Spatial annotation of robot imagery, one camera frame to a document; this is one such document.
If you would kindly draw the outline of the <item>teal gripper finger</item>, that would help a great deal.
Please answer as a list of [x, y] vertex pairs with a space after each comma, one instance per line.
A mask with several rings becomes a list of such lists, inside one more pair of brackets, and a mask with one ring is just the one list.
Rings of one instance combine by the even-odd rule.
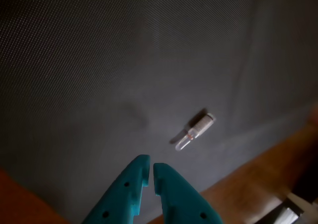
[[221, 224], [211, 205], [175, 169], [155, 163], [155, 194], [160, 196], [165, 224]]
[[140, 213], [142, 191], [149, 184], [150, 156], [133, 159], [84, 219], [84, 224], [131, 224]]

